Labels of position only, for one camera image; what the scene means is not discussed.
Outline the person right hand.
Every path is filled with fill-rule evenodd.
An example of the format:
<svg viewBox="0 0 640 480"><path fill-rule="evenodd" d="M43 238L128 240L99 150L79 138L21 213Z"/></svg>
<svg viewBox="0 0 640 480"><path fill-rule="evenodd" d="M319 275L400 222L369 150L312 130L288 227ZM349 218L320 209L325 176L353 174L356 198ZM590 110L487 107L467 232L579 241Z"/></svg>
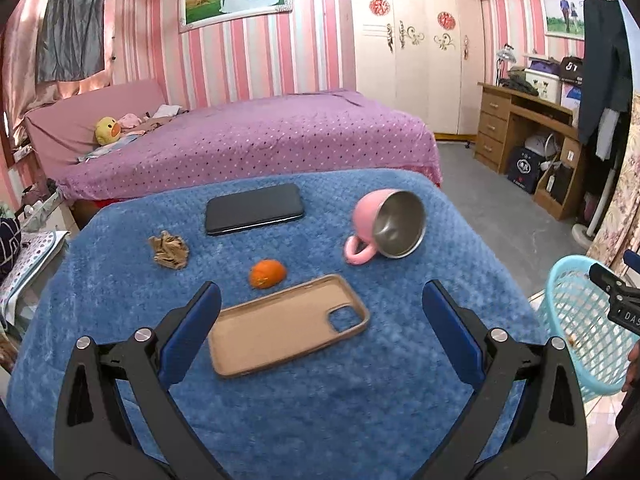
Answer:
<svg viewBox="0 0 640 480"><path fill-rule="evenodd" d="M639 358L640 340L637 340L627 356L628 368L622 388L623 392L627 392L629 389L634 388L634 384L639 380Z"/></svg>

